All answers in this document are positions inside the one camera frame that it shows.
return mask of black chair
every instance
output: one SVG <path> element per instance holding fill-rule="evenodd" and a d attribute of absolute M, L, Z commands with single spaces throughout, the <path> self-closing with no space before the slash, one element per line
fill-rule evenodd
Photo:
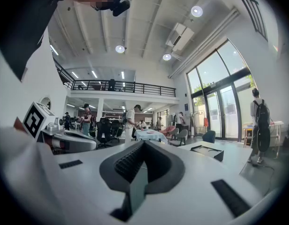
<path fill-rule="evenodd" d="M 202 136 L 202 139 L 204 142 L 214 143 L 215 142 L 215 132 L 212 130 L 207 131 L 207 133 L 205 133 Z"/>
<path fill-rule="evenodd" d="M 111 124 L 111 136 L 112 136 L 112 140 L 117 140 L 118 142 L 120 142 L 120 139 L 117 136 L 117 132 L 118 129 L 120 128 L 121 124 L 118 120 L 114 120 Z"/>
<path fill-rule="evenodd" d="M 97 134 L 97 140 L 101 142 L 98 146 L 97 149 L 104 147 L 112 147 L 112 145 L 106 144 L 111 140 L 111 123 L 110 122 L 97 122 L 97 127 L 98 127 L 98 134 Z"/>

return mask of white tablecloth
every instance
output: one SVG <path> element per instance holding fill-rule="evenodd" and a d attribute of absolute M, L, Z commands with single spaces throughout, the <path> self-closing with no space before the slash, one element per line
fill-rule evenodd
<path fill-rule="evenodd" d="M 135 136 L 138 140 L 158 140 L 165 142 L 167 144 L 167 138 L 160 132 L 148 129 L 147 131 L 136 130 Z"/>

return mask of column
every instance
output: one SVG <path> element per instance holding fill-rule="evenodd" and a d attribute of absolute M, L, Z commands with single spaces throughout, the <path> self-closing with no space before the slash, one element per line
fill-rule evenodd
<path fill-rule="evenodd" d="M 104 99 L 99 98 L 99 105 L 98 105 L 98 114 L 97 114 L 97 122 L 100 121 L 102 114 L 103 114 L 103 105 L 104 105 Z"/>

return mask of black slot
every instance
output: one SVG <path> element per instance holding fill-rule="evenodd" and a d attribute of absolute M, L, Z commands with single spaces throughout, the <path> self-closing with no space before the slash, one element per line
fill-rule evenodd
<path fill-rule="evenodd" d="M 71 162 L 68 162 L 68 163 L 60 163 L 59 166 L 60 166 L 61 169 L 64 169 L 64 168 L 77 166 L 79 164 L 82 164 L 82 162 L 80 160 L 76 160 L 76 161 L 71 161 Z"/>
<path fill-rule="evenodd" d="M 250 209 L 250 206 L 224 180 L 214 181 L 211 184 L 234 217 L 238 217 Z"/>

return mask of blue chair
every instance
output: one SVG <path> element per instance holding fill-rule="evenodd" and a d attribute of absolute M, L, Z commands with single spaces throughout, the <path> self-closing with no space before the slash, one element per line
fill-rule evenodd
<path fill-rule="evenodd" d="M 204 142 L 208 142 L 208 143 L 214 143 L 215 142 L 215 132 L 214 131 L 207 131 L 207 133 L 205 133 L 202 136 L 202 139 Z"/>

